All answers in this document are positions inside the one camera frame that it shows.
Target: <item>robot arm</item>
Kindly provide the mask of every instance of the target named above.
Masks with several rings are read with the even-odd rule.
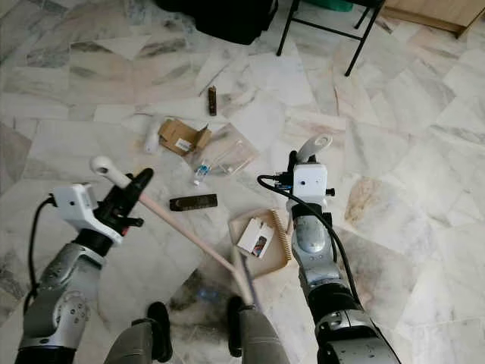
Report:
[[[113,187],[99,206],[90,185],[54,189],[61,217],[79,233],[41,276],[24,316],[16,364],[73,362],[89,318],[88,303],[97,297],[104,257],[121,243],[129,226],[142,225],[142,219],[127,216],[152,175],[153,170],[145,169],[126,188]]]
[[[379,328],[362,308],[352,273],[347,271],[349,287],[336,264],[332,240],[338,237],[331,227],[331,214],[325,212],[325,196],[334,191],[327,189],[327,169],[316,162],[311,148],[308,151],[308,144],[317,145],[319,141],[322,141],[321,136],[309,140],[302,148],[304,152],[290,153],[286,172],[258,178],[264,187],[290,198],[286,207],[294,225],[292,251],[299,264],[302,290],[314,319],[318,363],[400,363]],[[274,179],[274,187],[262,182],[265,178]]]

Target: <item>wooden cabinet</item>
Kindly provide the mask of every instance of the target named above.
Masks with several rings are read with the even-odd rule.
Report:
[[[462,35],[485,12],[485,0],[387,0],[383,15]]]

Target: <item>black bag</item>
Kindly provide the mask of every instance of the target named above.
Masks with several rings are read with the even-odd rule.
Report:
[[[268,30],[278,10],[278,0],[155,0],[155,2],[164,10],[182,11],[193,16],[196,19],[197,30],[203,33],[246,45],[260,36],[262,30]]]

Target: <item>small box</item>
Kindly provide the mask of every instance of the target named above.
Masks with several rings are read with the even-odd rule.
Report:
[[[273,235],[274,229],[271,226],[260,218],[252,218],[237,246],[261,259],[268,249]]]
[[[160,144],[181,156],[203,149],[211,134],[207,126],[196,130],[178,119],[166,119],[158,130]]]

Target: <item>chair leg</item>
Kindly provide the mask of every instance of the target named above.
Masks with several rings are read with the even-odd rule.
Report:
[[[364,21],[365,17],[367,17],[367,14],[369,14],[370,9],[371,8],[366,8],[364,10],[364,13],[362,14],[361,18],[358,20],[357,24],[354,26],[355,29],[358,29],[361,26],[362,21]]]
[[[291,23],[291,20],[293,19],[293,14],[295,14],[296,9],[298,9],[299,3],[300,3],[300,0],[293,0],[293,2],[291,4],[291,8],[289,9],[288,18],[286,19],[285,29],[283,31],[283,35],[281,36],[280,47],[278,48],[278,50],[276,52],[277,56],[280,56],[281,52],[283,51],[283,46],[285,44],[286,35],[288,34],[288,30],[289,30],[289,24]]]
[[[352,61],[350,62],[349,68],[347,69],[346,72],[346,77],[350,75],[350,72],[352,72],[352,69],[354,68],[355,61],[357,61],[357,57],[360,54],[362,47],[364,46],[365,40],[367,39],[369,33],[371,32],[372,25],[377,19],[377,15],[379,15],[379,11],[382,8],[382,4],[378,6],[377,8],[374,9],[374,13],[372,14],[371,21],[367,25],[367,28],[365,28],[364,35],[362,36],[362,39],[360,40],[357,50],[354,53],[354,57],[352,58]]]

